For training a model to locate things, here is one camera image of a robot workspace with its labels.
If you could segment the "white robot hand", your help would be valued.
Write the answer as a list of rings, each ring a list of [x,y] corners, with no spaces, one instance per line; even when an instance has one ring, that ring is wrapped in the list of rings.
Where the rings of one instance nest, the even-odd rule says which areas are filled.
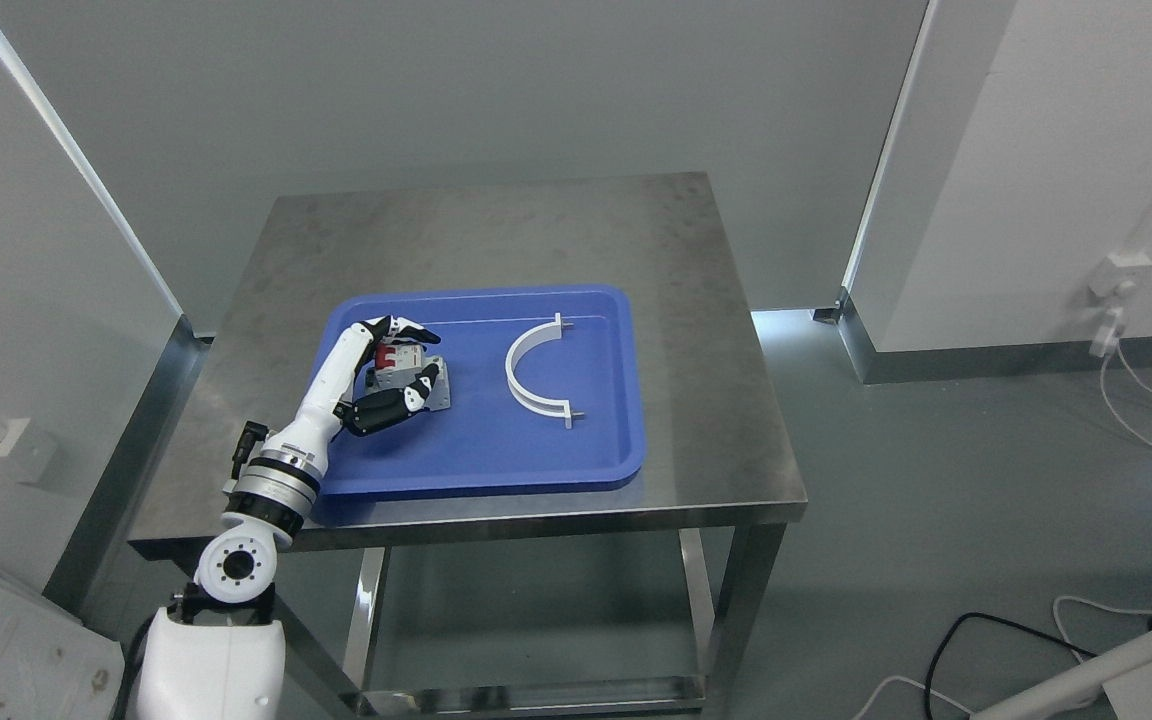
[[[430,365],[411,386],[384,389],[376,395],[340,401],[353,391],[358,367],[376,344],[439,344],[442,338],[406,316],[376,316],[374,319],[348,325],[340,332],[329,354],[308,386],[305,397],[294,414],[291,424],[271,437],[271,448],[283,454],[300,454],[308,461],[326,456],[326,448],[340,425],[356,437],[366,437],[396,427],[402,420],[430,411],[425,407],[438,369]]]

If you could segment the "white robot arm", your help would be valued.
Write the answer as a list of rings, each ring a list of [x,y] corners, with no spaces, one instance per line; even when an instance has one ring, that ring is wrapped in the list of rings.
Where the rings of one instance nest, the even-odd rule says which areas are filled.
[[[376,316],[338,334],[283,429],[248,420],[232,456],[223,532],[200,551],[168,606],[138,630],[128,688],[141,719],[273,719],[285,691],[287,641],[274,615],[280,552],[291,547],[343,430],[365,437],[429,411],[444,366],[430,361],[404,386],[356,395],[362,369],[385,350],[424,350],[439,334],[404,316]]]

